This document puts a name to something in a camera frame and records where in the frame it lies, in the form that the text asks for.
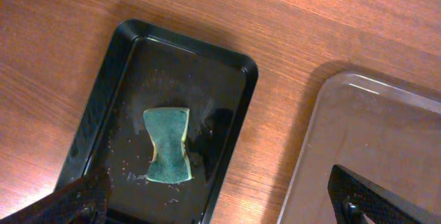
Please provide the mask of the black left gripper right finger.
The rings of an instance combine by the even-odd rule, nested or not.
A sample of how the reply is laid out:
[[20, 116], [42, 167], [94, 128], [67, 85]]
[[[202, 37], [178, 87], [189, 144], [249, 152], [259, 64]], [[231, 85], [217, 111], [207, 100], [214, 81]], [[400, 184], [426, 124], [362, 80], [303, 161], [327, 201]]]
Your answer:
[[399, 197], [342, 165], [327, 184], [338, 223], [439, 223], [440, 217]]

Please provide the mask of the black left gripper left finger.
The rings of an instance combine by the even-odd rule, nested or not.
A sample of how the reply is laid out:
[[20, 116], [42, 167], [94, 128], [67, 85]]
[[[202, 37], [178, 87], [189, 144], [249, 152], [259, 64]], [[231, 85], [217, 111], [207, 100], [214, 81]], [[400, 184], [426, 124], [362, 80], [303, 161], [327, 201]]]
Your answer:
[[2, 223], [104, 223], [112, 184], [104, 168], [11, 214]]

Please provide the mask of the green yellow sponge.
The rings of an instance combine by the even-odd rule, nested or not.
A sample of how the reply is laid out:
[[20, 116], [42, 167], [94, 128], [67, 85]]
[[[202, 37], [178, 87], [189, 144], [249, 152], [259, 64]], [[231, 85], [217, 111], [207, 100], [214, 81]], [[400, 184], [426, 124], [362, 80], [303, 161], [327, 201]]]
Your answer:
[[152, 108], [143, 112], [154, 151], [147, 180], [178, 184], [192, 180], [192, 170], [186, 152], [189, 125], [188, 108]]

